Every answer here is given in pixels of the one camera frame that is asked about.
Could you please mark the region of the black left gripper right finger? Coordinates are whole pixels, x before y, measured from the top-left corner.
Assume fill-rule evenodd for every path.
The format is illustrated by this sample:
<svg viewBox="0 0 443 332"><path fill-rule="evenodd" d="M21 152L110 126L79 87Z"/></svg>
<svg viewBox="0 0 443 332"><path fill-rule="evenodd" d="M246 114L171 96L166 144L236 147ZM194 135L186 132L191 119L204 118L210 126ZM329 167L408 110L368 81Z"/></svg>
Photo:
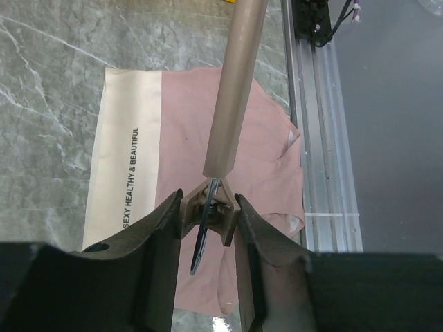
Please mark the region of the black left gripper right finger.
<svg viewBox="0 0 443 332"><path fill-rule="evenodd" d="M243 331L310 331L308 252L265 221L238 194L235 230L239 313Z"/></svg>

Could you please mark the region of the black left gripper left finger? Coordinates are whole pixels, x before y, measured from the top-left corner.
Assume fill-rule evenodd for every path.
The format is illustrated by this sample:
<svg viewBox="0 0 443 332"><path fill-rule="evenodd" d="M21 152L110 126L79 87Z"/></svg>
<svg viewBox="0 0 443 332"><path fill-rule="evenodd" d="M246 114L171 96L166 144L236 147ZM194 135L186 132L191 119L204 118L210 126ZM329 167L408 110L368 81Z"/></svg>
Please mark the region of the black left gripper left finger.
<svg viewBox="0 0 443 332"><path fill-rule="evenodd" d="M153 212L75 256L74 331L170 331L180 251L173 192Z"/></svg>

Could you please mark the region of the beige clip hanger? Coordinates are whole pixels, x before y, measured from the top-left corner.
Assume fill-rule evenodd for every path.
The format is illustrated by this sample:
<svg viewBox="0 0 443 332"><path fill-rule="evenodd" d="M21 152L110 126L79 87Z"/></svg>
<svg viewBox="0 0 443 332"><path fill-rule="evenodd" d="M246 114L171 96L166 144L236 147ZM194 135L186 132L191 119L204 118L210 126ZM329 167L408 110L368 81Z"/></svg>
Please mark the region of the beige clip hanger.
<svg viewBox="0 0 443 332"><path fill-rule="evenodd" d="M208 230L220 235L223 246L233 239L240 206L227 176L235 165L267 5L267 1L235 3L203 169L206 179L180 206L182 235L199 227L191 275L203 258Z"/></svg>

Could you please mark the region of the pink and cream underwear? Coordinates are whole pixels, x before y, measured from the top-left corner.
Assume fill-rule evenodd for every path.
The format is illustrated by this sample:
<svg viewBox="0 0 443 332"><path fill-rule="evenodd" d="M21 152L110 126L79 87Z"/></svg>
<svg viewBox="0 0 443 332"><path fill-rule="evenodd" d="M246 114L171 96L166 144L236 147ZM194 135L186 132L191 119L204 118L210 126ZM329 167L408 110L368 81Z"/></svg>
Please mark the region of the pink and cream underwear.
<svg viewBox="0 0 443 332"><path fill-rule="evenodd" d="M83 243L147 216L202 174L222 70L108 68L93 145ZM284 109L254 82L235 166L228 175L262 218L288 237L304 226L302 139Z"/></svg>

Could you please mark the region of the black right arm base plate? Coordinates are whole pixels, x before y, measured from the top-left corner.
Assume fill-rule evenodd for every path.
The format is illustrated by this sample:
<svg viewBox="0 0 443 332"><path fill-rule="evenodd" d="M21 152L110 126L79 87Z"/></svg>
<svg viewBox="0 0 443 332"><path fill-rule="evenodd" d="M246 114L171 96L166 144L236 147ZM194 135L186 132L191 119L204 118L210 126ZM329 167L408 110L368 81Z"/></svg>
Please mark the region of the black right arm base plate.
<svg viewBox="0 0 443 332"><path fill-rule="evenodd" d="M332 32L328 1L293 0L293 25L296 37L316 45L326 42Z"/></svg>

